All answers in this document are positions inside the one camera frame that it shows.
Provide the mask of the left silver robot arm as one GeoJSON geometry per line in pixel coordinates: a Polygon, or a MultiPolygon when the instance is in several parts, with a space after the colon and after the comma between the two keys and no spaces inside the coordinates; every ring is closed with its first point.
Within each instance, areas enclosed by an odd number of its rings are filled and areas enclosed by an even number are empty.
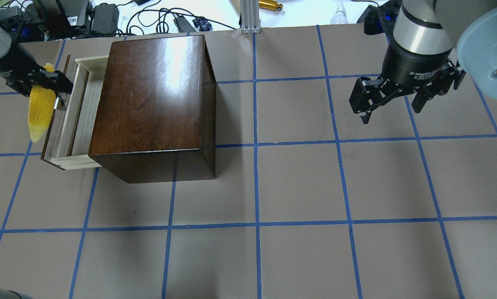
{"type": "Polygon", "coordinates": [[[73,83],[58,70],[48,71],[34,56],[0,27],[0,77],[8,87],[29,97],[34,86],[70,94],[73,83]]]}

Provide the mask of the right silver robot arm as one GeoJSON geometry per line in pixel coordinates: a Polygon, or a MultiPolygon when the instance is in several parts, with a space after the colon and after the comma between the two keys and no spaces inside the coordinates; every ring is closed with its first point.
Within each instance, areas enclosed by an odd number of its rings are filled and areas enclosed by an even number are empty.
{"type": "Polygon", "coordinates": [[[408,95],[420,113],[467,74],[497,100],[497,0],[389,0],[368,6],[360,21],[367,35],[387,37],[381,74],[359,77],[349,98],[364,124],[377,108],[408,95]]]}

